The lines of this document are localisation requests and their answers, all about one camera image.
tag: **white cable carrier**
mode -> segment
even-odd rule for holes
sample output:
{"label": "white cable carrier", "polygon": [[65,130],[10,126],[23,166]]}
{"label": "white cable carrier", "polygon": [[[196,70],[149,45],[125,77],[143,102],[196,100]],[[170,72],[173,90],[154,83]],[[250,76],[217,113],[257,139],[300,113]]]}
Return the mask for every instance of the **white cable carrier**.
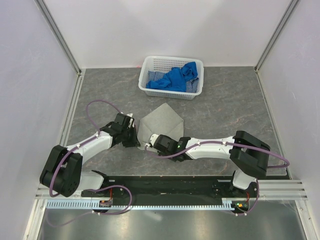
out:
{"label": "white cable carrier", "polygon": [[[100,207],[100,200],[90,199],[49,199],[46,204],[47,209],[95,209],[95,210],[122,210],[126,205],[113,205],[112,207]],[[222,200],[222,205],[178,205],[178,206],[130,206],[129,210],[234,210],[231,207],[232,201]]]}

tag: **blue cloth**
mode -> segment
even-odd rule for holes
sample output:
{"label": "blue cloth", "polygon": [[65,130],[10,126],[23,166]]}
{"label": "blue cloth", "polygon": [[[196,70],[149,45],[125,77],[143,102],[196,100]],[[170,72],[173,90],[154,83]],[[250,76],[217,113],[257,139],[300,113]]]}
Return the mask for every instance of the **blue cloth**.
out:
{"label": "blue cloth", "polygon": [[197,66],[194,61],[186,63],[182,68],[173,67],[171,71],[165,73],[161,79],[155,80],[156,73],[154,74],[154,80],[150,80],[146,88],[147,89],[159,89],[175,92],[186,92],[187,91],[187,82],[195,79],[198,76]]}

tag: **black bracket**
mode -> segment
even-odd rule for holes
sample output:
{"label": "black bracket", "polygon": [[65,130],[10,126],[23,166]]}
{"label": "black bracket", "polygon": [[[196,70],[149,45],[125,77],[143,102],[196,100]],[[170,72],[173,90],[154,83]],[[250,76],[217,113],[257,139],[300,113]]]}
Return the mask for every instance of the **black bracket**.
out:
{"label": "black bracket", "polygon": [[[160,156],[169,156],[177,154],[186,149],[187,143],[190,139],[190,137],[181,137],[179,141],[176,141],[169,136],[161,134],[156,138],[152,147],[158,150]],[[182,162],[184,160],[191,160],[191,157],[189,157],[186,153],[183,153],[169,159],[174,162],[177,160]]]}
{"label": "black bracket", "polygon": [[[67,152],[67,148],[60,145],[52,148],[40,176],[41,184],[47,187],[50,186],[54,172]],[[80,153],[71,153],[65,163],[66,165],[60,168],[55,178],[53,190],[65,197],[69,197],[76,191],[80,183],[82,156]]]}
{"label": "black bracket", "polygon": [[[245,131],[236,131],[233,138],[236,144],[248,145],[270,151],[268,144]],[[267,153],[251,149],[243,151],[241,147],[234,146],[230,150],[230,159],[245,174],[258,179],[266,178],[269,161],[269,155]]]}
{"label": "black bracket", "polygon": [[109,122],[107,125],[100,128],[100,131],[104,131],[112,137],[112,145],[122,143],[125,148],[140,147],[140,143],[137,137],[137,130],[133,127],[135,119],[118,113],[114,121]]}

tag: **checkered cloth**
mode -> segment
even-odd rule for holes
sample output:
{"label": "checkered cloth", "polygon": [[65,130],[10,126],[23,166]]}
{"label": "checkered cloth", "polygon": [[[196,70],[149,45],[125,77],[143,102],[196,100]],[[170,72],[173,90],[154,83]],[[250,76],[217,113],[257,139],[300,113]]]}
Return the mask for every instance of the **checkered cloth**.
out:
{"label": "checkered cloth", "polygon": [[[164,75],[165,73],[160,71],[148,71],[148,82],[162,79]],[[197,77],[195,79],[191,79],[187,81],[185,84],[186,84],[186,92],[195,94],[198,90],[199,78]]]}

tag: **metal frame edge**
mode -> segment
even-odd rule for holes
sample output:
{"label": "metal frame edge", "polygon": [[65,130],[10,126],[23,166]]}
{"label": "metal frame edge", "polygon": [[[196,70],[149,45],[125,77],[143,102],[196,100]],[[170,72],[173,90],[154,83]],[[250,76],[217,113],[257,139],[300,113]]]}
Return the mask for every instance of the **metal frame edge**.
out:
{"label": "metal frame edge", "polygon": [[311,207],[309,201],[295,201],[298,215],[300,217],[304,234],[307,240],[319,240],[320,234],[317,224],[315,223],[315,218],[310,214]]}
{"label": "metal frame edge", "polygon": [[62,146],[66,146],[68,138],[69,138],[69,133],[71,130],[73,119],[74,119],[74,115],[75,115],[79,95],[81,92],[82,83],[84,81],[85,73],[86,73],[86,70],[85,69],[82,70],[81,74],[78,75],[75,86],[74,86],[73,94],[71,97],[71,102],[70,102],[70,105],[69,105],[69,108],[68,108],[68,111],[66,114],[66,118],[64,121],[64,125],[63,125],[62,132],[61,132],[61,137],[60,137],[60,141],[59,141],[59,144]]}
{"label": "metal frame edge", "polygon": [[276,26],[269,42],[267,43],[265,49],[263,50],[262,55],[260,56],[256,66],[254,67],[254,69],[256,71],[260,70],[260,68],[262,67],[262,65],[264,64],[267,56],[269,55],[271,49],[273,48],[273,46],[275,45],[278,37],[280,36],[280,34],[282,33],[285,25],[287,24],[290,16],[292,15],[292,13],[294,12],[294,10],[296,9],[296,6],[298,5],[298,3],[300,2],[300,0],[291,0],[291,2],[289,3],[288,7],[286,8],[282,18],[280,19],[278,25]]}
{"label": "metal frame edge", "polygon": [[45,215],[47,205],[46,199],[35,199],[33,202],[31,214],[23,235],[23,240],[38,239],[41,224]]}
{"label": "metal frame edge", "polygon": [[[266,97],[266,94],[265,94],[265,91],[264,91],[264,87],[263,87],[263,83],[261,81],[261,78],[260,78],[258,70],[256,70],[256,76],[257,76],[257,79],[258,79],[258,82],[259,82],[259,85],[260,85],[260,88],[261,88],[262,96],[263,96],[263,99],[264,99],[264,103],[265,103],[269,118],[270,118],[270,121],[271,121],[271,125],[272,125],[272,128],[273,128],[275,139],[276,139],[276,142],[277,142],[277,144],[279,146],[280,154],[282,156],[284,156],[284,150],[283,150],[282,145],[281,145],[280,137],[279,137],[279,134],[278,134],[278,128],[276,126],[275,119],[274,119],[273,114],[272,114],[272,110],[268,105],[268,100],[267,100],[267,97]],[[292,176],[291,176],[289,170],[287,170],[287,173],[288,173],[290,179],[292,179]],[[304,230],[306,238],[308,240],[320,240],[319,229],[317,228],[317,224],[314,221],[314,217],[311,217],[312,210],[311,210],[311,207],[310,207],[309,200],[296,200],[295,204],[296,204],[296,207],[298,209],[298,215],[300,217],[300,220],[301,220],[302,227],[303,227],[303,230]]]}
{"label": "metal frame edge", "polygon": [[78,65],[74,55],[72,54],[72,52],[71,52],[66,40],[64,39],[62,33],[60,32],[60,30],[58,28],[58,25],[56,24],[51,12],[49,11],[48,6],[44,2],[44,0],[34,0],[34,1],[37,4],[39,10],[41,11],[44,19],[48,23],[49,27],[51,28],[55,38],[57,39],[57,41],[60,44],[62,50],[66,54],[66,56],[67,56],[68,60],[70,61],[73,69],[75,70],[75,72],[80,74],[82,70],[79,67],[79,65]]}

